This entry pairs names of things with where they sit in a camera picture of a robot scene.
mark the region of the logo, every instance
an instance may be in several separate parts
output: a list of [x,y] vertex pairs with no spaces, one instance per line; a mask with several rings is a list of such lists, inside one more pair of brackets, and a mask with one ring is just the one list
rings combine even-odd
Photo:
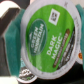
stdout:
[[36,19],[30,28],[28,35],[29,50],[32,56],[42,52],[47,39],[46,24],[41,19]]
[[49,17],[49,22],[54,25],[57,25],[59,16],[60,16],[60,13],[58,11],[56,11],[55,9],[52,9],[50,17]]

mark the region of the label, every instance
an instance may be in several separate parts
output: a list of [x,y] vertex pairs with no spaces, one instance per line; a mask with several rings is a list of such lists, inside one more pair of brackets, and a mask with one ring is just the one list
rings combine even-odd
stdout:
[[47,40],[47,30],[45,22],[36,19],[29,30],[29,50],[32,56],[38,55],[43,50]]
[[74,21],[63,7],[47,5],[37,10],[26,29],[26,48],[32,65],[42,72],[55,72],[73,30]]

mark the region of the white lid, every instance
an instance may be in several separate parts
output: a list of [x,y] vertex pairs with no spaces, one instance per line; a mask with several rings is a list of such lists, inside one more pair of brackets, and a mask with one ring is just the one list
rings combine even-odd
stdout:
[[[46,5],[50,5],[50,4],[60,5],[63,8],[65,8],[72,16],[72,18],[74,20],[74,25],[75,25],[75,44],[74,44],[73,52],[71,54],[71,59],[61,69],[59,69],[53,73],[42,72],[42,71],[38,70],[37,68],[35,68],[31,64],[31,62],[28,59],[26,44],[25,44],[26,28],[27,28],[28,22],[30,21],[30,18],[39,8],[46,6]],[[39,78],[55,79],[55,78],[61,77],[65,73],[67,73],[71,69],[71,67],[74,65],[74,63],[77,59],[79,45],[80,45],[80,38],[81,38],[81,19],[80,19],[80,16],[79,16],[79,13],[78,13],[76,7],[70,0],[36,0],[26,9],[26,11],[23,15],[22,22],[21,22],[21,44],[22,44],[21,54],[22,54],[22,58],[26,64],[26,66],[31,70],[31,72],[33,74],[37,75]]]

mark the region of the green label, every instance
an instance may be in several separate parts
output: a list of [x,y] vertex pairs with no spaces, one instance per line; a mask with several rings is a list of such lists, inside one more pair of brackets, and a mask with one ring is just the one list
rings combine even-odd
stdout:
[[47,30],[45,22],[41,19],[36,19],[29,31],[29,50],[31,55],[35,56],[41,53],[47,39]]
[[42,72],[55,72],[72,37],[74,21],[59,5],[37,10],[26,29],[26,49],[31,64]]

